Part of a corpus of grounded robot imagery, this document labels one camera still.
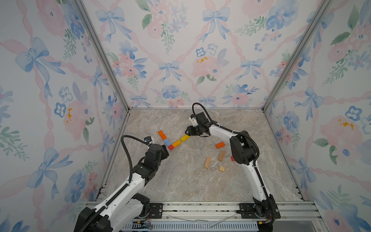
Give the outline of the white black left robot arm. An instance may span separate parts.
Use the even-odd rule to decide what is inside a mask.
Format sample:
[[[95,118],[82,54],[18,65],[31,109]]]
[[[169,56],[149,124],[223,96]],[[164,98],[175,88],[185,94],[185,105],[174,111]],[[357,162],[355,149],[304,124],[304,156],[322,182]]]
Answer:
[[[144,161],[108,198],[93,209],[86,207],[78,216],[75,232],[119,232],[134,218],[149,214],[150,199],[139,193],[155,177],[161,161],[168,158],[165,145],[150,144]]]

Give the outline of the short yellow block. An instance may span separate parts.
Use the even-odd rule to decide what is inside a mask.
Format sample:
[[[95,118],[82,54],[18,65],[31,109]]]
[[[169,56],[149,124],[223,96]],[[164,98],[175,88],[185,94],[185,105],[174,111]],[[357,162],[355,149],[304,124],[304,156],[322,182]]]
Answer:
[[[174,142],[172,145],[174,148],[176,148],[177,146],[179,146],[181,144],[181,141],[180,140],[177,140],[176,142]]]

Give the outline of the long natural wood block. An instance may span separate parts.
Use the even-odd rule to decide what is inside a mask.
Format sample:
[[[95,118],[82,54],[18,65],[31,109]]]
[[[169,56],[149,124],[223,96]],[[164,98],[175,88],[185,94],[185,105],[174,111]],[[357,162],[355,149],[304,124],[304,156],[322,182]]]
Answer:
[[[210,167],[211,160],[212,160],[211,157],[207,157],[207,158],[206,158],[206,161],[205,161],[205,164],[204,164],[204,167],[205,167],[206,169],[208,169],[208,168]]]

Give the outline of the light blue block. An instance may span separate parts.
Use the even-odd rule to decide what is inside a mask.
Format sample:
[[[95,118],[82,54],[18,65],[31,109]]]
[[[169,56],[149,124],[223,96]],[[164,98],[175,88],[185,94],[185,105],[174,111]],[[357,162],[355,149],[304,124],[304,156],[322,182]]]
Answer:
[[[172,143],[170,142],[169,139],[165,139],[164,142],[165,142],[166,146],[168,146],[168,147],[172,145]]]

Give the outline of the orange rectangular block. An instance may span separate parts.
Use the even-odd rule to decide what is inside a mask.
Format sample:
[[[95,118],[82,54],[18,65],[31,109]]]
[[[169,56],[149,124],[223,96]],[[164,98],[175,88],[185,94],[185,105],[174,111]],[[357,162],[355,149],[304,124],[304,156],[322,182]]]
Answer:
[[[220,148],[222,148],[222,147],[224,147],[224,146],[225,146],[225,143],[224,143],[224,142],[221,142],[221,143],[218,143],[218,144],[215,145],[215,147],[216,147],[217,149],[220,149]]]

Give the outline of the small orange block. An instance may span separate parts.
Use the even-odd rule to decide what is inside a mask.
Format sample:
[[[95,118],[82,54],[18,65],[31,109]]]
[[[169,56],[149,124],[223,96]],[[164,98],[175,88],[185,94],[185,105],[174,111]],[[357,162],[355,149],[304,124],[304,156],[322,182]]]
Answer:
[[[158,135],[161,137],[162,140],[166,140],[167,139],[167,136],[163,133],[163,131],[158,131]]]

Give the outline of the long yellow block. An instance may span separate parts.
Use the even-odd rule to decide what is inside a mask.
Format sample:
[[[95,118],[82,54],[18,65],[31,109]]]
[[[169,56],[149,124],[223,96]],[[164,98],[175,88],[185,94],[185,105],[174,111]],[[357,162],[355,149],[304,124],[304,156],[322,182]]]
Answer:
[[[190,136],[188,135],[184,135],[182,138],[181,138],[181,141],[182,142],[185,142]]]

